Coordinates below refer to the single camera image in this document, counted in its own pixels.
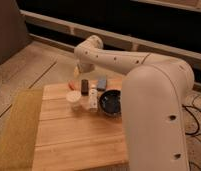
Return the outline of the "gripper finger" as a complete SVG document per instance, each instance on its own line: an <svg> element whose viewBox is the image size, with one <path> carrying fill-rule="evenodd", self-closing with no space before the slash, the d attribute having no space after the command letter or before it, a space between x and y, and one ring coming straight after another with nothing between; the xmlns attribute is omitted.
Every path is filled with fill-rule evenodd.
<svg viewBox="0 0 201 171"><path fill-rule="evenodd" d="M78 76L79 75L79 70L78 70L78 68L76 67L75 69L74 69L74 76Z"/></svg>

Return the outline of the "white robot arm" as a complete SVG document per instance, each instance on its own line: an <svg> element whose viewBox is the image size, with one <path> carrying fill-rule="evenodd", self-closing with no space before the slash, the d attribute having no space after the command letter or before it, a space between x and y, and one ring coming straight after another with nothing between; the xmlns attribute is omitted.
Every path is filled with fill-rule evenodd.
<svg viewBox="0 0 201 171"><path fill-rule="evenodd" d="M105 50L95 35L74 54L82 72L98 65L125 76L121 113L130 171L189 171L182 103L194 85L191 66L150 52Z"/></svg>

